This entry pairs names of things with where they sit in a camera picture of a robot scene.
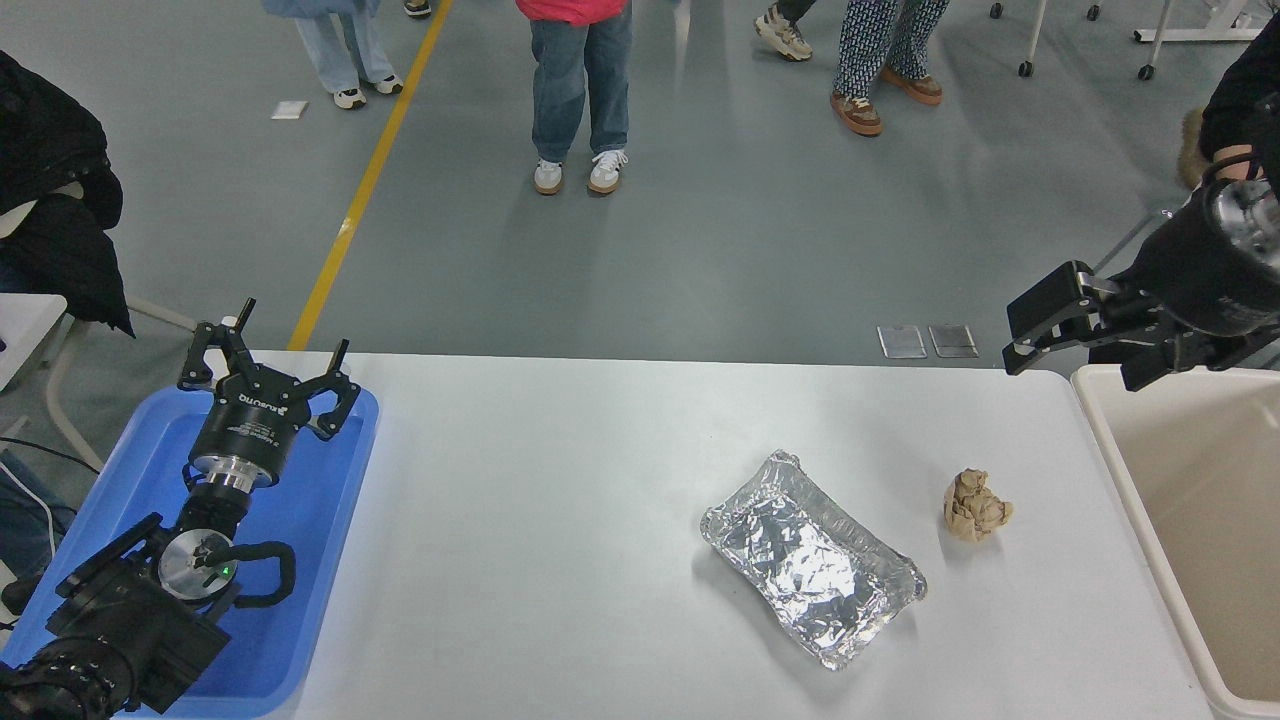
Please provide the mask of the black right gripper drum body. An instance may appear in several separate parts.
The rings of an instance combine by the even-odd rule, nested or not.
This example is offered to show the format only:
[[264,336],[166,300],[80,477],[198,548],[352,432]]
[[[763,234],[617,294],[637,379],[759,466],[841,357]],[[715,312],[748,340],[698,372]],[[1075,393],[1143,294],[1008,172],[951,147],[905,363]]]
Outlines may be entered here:
[[1240,336],[1277,320],[1277,200],[1193,195],[1124,270],[1176,322]]

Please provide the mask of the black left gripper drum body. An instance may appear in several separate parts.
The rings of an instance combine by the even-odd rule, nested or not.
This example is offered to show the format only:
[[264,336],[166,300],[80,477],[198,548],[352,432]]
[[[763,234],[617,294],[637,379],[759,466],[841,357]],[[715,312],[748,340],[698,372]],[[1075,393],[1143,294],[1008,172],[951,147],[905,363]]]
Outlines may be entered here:
[[300,428],[311,416],[298,383],[276,370],[221,378],[189,461],[206,471],[215,457],[238,457],[261,471],[282,471]]

